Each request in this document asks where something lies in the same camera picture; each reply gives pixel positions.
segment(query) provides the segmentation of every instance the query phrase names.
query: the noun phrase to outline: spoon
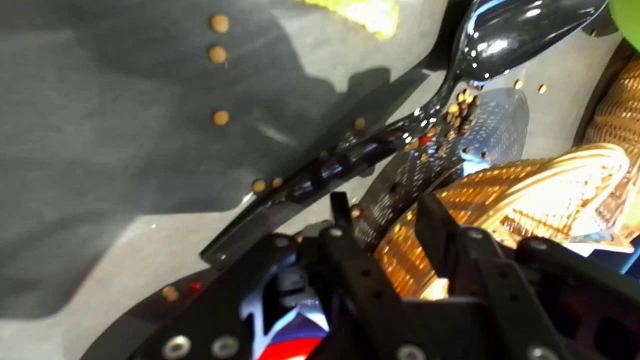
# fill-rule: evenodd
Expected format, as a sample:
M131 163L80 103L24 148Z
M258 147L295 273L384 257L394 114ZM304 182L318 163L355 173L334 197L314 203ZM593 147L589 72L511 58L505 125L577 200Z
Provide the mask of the spoon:
M578 31L605 5L606 0L476 0L458 31L454 62L424 107L329 159L314 160L279 191L257 199L200 257L225 271L260 236L439 127L458 82L482 84L525 64ZM429 153L434 153L440 141L431 144Z

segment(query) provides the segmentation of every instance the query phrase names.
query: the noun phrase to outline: wicker basket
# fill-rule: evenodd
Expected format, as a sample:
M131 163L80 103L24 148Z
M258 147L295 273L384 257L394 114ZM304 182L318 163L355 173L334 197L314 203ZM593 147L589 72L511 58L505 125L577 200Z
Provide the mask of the wicker basket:
M635 58L599 104L585 143L610 143L625 148L631 169L599 208L614 240L640 235L640 58Z
M491 231L506 246L526 236L562 242L577 236L577 218L596 210L627 170L625 150L599 143L553 160L476 173L439 199L458 225Z
M522 160L467 176L436 197L458 225L478 226L506 246L525 236L568 240L582 212L593 212L621 182L629 159L614 144L591 144L553 160ZM397 293L424 298L434 283L416 235L411 208L377 251Z

